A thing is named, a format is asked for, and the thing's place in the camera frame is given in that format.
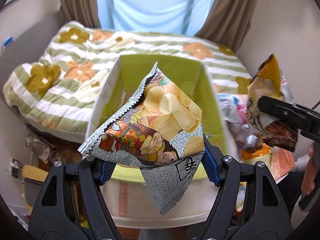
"floral comforter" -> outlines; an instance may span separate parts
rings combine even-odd
[[[69,22],[38,62],[18,66],[4,86],[9,106],[40,131],[82,143],[101,86],[120,55],[166,54],[202,62],[216,91],[247,94],[251,79],[233,51],[196,37],[116,32]]]

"curtain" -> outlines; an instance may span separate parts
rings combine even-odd
[[[256,0],[215,0],[197,37],[238,50],[250,29]]]
[[[97,0],[60,0],[66,20],[78,21],[89,28],[100,28]]]
[[[102,28],[193,36],[214,0],[97,0]]]

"cartoon girl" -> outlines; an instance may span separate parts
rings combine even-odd
[[[101,136],[100,149],[112,152],[124,150],[148,166],[161,166],[179,159],[178,152],[159,132],[141,124],[143,111],[131,109],[116,123],[108,126]]]

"metal screw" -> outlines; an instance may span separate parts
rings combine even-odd
[[[229,156],[229,155],[224,156],[223,159],[224,159],[227,163],[229,163],[229,162],[232,161],[232,157]]]
[[[89,155],[89,156],[87,157],[87,161],[89,161],[89,162],[92,162],[94,159],[95,159],[95,157],[92,156],[92,155]]]
[[[55,163],[54,163],[54,166],[56,166],[56,167],[59,167],[59,166],[61,166],[62,165],[62,161],[56,161]]]
[[[258,162],[257,165],[258,165],[260,168],[263,168],[264,166],[266,166],[266,165],[264,164],[264,162]]]

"brown curtain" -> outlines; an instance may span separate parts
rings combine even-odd
[[[89,28],[101,28],[97,0],[60,0],[66,20],[77,21]]]
[[[250,29],[256,0],[215,0],[202,28],[195,36],[238,50]]]

